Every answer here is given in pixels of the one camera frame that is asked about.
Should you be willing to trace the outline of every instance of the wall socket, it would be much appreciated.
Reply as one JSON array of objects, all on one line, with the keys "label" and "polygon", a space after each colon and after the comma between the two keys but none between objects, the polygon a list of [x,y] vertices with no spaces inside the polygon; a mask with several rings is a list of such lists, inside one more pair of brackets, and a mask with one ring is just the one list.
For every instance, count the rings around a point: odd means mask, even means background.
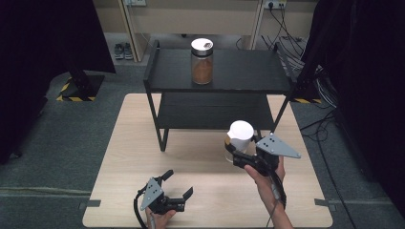
[{"label": "wall socket", "polygon": [[130,7],[146,7],[146,0],[125,0],[125,5]]},{"label": "wall socket", "polygon": [[281,8],[285,9],[287,4],[287,0],[266,0],[265,9],[269,9],[268,4],[270,2],[273,3],[274,10],[280,10]]}]

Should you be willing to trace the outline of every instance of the shoe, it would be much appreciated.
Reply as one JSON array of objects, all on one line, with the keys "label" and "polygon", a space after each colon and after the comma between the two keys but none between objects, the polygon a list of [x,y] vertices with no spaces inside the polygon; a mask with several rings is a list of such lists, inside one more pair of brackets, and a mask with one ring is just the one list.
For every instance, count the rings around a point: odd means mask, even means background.
[{"label": "shoe", "polygon": [[131,46],[129,45],[129,43],[125,43],[124,55],[125,59],[134,59],[134,56],[132,55]]},{"label": "shoe", "polygon": [[114,47],[114,57],[116,59],[123,59],[124,58],[124,48],[121,44],[116,44]]}]

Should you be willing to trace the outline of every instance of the jar lid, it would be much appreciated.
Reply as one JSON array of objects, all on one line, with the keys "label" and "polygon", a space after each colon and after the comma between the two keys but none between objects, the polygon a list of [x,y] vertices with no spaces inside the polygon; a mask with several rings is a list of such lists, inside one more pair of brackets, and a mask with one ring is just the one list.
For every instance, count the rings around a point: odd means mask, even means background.
[{"label": "jar lid", "polygon": [[191,42],[192,47],[191,52],[198,56],[207,56],[213,53],[212,49],[213,46],[214,43],[212,43],[212,41],[208,39],[205,38],[195,39],[193,40],[193,42]]}]

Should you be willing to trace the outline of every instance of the wooden table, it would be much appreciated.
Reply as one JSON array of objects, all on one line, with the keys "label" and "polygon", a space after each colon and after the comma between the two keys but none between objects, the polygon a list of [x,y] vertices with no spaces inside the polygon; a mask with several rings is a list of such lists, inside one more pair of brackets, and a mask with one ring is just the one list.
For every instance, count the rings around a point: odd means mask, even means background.
[{"label": "wooden table", "polygon": [[[160,103],[160,95],[153,94]],[[277,111],[284,100],[269,95]],[[275,133],[298,151],[302,158],[286,158],[284,181],[288,196],[287,213],[295,227],[330,227],[332,218],[326,206],[315,205],[324,199],[316,174],[289,105]],[[166,151],[156,144],[156,131],[146,94],[128,94],[96,184],[84,214],[87,227],[139,227],[133,199],[150,177],[173,169],[163,182],[170,198],[180,198],[191,186],[193,196],[185,212],[177,213],[169,228],[264,228],[268,212],[256,185],[245,170],[224,158],[226,131],[173,130]],[[254,144],[249,152],[254,151]],[[100,201],[99,206],[91,206]]]}]

